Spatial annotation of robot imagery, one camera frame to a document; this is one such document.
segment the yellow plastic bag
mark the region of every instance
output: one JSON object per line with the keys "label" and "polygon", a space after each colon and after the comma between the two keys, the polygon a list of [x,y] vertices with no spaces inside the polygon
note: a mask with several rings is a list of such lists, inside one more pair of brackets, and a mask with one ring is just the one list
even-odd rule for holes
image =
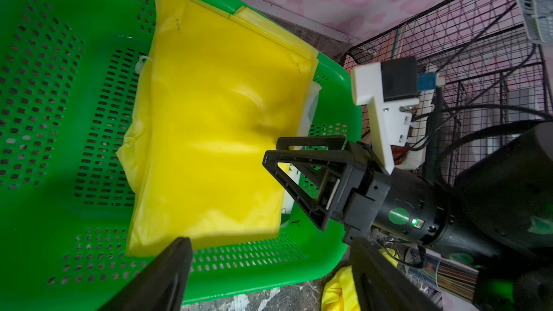
{"label": "yellow plastic bag", "polygon": [[359,301],[351,266],[338,270],[322,292],[322,311],[358,311]]}
{"label": "yellow plastic bag", "polygon": [[277,236],[283,189],[263,155],[295,135],[317,51],[250,9],[156,8],[152,61],[117,153],[137,194],[127,254],[155,255],[177,236],[194,249]]}

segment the stone floor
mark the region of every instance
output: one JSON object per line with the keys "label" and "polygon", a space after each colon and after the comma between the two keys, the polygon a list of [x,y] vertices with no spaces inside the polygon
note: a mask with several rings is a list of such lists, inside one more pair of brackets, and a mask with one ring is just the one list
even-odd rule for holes
{"label": "stone floor", "polygon": [[[326,54],[334,61],[339,62],[340,57],[351,46],[347,43],[336,41],[317,32],[297,26],[271,17],[296,36],[300,37],[320,52]],[[297,285],[269,289],[267,291],[240,294],[234,297],[204,301],[203,303],[184,305],[181,311],[312,311],[321,309],[321,295],[325,284],[334,276],[341,267],[348,265],[349,251],[340,264],[327,276],[318,280],[299,283]]]}

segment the basket ventilation hole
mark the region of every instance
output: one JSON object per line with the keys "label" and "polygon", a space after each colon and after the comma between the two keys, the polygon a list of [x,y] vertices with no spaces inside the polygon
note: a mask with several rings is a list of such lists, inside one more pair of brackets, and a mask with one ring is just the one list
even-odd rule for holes
{"label": "basket ventilation hole", "polygon": [[117,280],[121,276],[124,279],[134,278],[144,269],[151,259],[137,259],[125,256],[124,243],[127,241],[127,229],[88,228],[84,233],[78,234],[76,241],[85,238],[86,241],[104,242],[105,245],[77,244],[74,250],[63,256],[63,265],[59,271],[60,276],[52,276],[47,285],[60,285],[69,283],[98,282],[104,280]]}
{"label": "basket ventilation hole", "polygon": [[134,68],[140,55],[131,48],[111,55],[75,179],[74,196],[86,205],[131,211],[135,204],[135,194],[115,153],[130,125],[138,86]]}
{"label": "basket ventilation hole", "polygon": [[140,12],[137,14],[137,20],[139,21],[140,28],[143,31],[148,31],[152,33],[156,27],[156,18],[154,14],[156,13],[156,4],[155,0],[137,0],[138,7]]}
{"label": "basket ventilation hole", "polygon": [[58,28],[59,20],[46,13],[50,10],[50,5],[40,5],[38,0],[25,4],[24,22],[17,25],[0,72],[0,83],[7,90],[0,113],[0,140],[8,145],[0,156],[0,187],[41,183],[79,65],[82,49],[67,59],[60,55],[57,45],[68,50],[74,47]]}

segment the green circular sticker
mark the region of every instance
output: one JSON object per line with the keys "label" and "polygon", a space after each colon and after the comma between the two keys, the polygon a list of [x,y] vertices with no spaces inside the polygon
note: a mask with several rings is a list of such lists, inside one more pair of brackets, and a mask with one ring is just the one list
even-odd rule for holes
{"label": "green circular sticker", "polygon": [[403,208],[394,208],[388,213],[388,218],[396,225],[405,225],[409,222],[409,213]]}

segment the black cable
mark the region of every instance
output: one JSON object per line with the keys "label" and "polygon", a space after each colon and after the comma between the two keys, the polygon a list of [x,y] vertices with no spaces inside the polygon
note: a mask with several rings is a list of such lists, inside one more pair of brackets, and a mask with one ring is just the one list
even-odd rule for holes
{"label": "black cable", "polygon": [[[459,106],[459,107],[449,107],[448,109],[442,109],[441,112],[449,112],[451,110],[466,110],[466,109],[475,109],[475,108],[499,108],[499,109],[506,109],[511,111],[518,111],[523,113],[530,113],[533,115],[540,116],[546,120],[553,120],[553,115],[536,111],[533,109],[529,109],[526,107],[520,107],[520,106],[510,106],[510,105],[500,105],[500,104],[478,104],[478,105],[469,105],[469,106]],[[425,118],[427,116],[432,115],[432,112],[420,114],[420,115],[414,115],[411,121],[417,121],[421,120],[422,118]]]}
{"label": "black cable", "polygon": [[468,134],[466,136],[461,137],[460,139],[454,141],[452,144],[450,144],[444,151],[442,151],[438,157],[436,158],[436,162],[434,164],[434,177],[436,178],[436,181],[441,184],[444,188],[451,190],[451,186],[446,183],[446,180],[444,179],[444,176],[442,175],[442,168],[441,168],[441,162],[444,160],[444,158],[451,154],[452,151],[455,149],[458,149],[462,145],[465,145],[467,143],[470,143],[474,140],[481,140],[488,137],[494,137],[494,136],[501,136],[501,135],[516,135],[521,134],[524,131],[528,131],[529,129],[535,127],[537,124],[540,124],[542,122],[545,122],[543,120],[521,120],[521,121],[515,121],[510,122],[508,124],[502,124],[502,125],[494,125],[489,128],[483,128],[481,130],[478,130],[476,132],[473,132],[471,134]]}
{"label": "black cable", "polygon": [[[494,86],[496,86],[498,83],[500,83],[502,80],[506,79],[508,76],[510,76],[513,72],[515,72],[516,70],[518,70],[519,68],[521,68],[522,66],[524,66],[529,60],[530,58],[532,58],[532,56],[534,55],[534,53],[536,52],[536,44],[533,44],[532,45],[532,51],[530,51],[530,54],[528,54],[528,56],[526,57],[526,59],[524,59],[520,64],[518,64],[517,66],[515,66],[514,68],[512,68],[509,72],[506,72],[504,74],[502,74],[495,82],[492,83],[491,86],[485,88],[483,91],[481,91],[478,95],[476,95],[474,98],[472,98],[469,102],[467,102],[466,105],[470,105],[472,104],[474,101],[480,99],[480,97],[482,97],[485,93],[487,93],[490,89],[492,89]],[[461,111],[457,111],[455,113],[453,113],[451,116],[449,116],[446,120],[442,121],[441,124],[439,124],[439,126],[437,128],[434,129],[434,131],[432,131],[431,134],[429,135],[425,135],[423,138],[421,138],[419,141],[417,141],[416,143],[413,144],[412,147],[409,148],[409,150],[411,151],[419,151],[419,150],[422,150],[424,149],[429,143],[430,143],[430,140],[429,138],[432,136],[432,135],[435,135],[436,132],[439,131],[440,128],[442,128],[446,122],[450,121],[451,119],[453,119],[454,117],[456,117],[457,115],[459,115],[461,113]],[[415,147],[417,144],[419,144],[420,142],[424,141],[426,139],[426,141],[421,145],[421,146],[418,146],[418,147]]]}
{"label": "black cable", "polygon": [[384,245],[382,245],[382,243],[375,237],[374,232],[371,232],[370,234],[373,237],[373,240],[378,244],[378,246],[383,248],[384,251],[386,251],[386,253],[388,254],[388,256],[390,256],[397,263],[401,263],[404,266],[407,266],[407,267],[410,267],[410,268],[413,268],[413,269],[417,269],[417,270],[424,268],[425,263],[426,263],[426,249],[423,246],[418,245],[418,252],[420,253],[421,261],[419,263],[416,263],[416,264],[407,263],[405,261],[402,261],[401,259],[397,259],[394,256],[392,256],[391,253],[388,251],[388,248],[385,247]]}

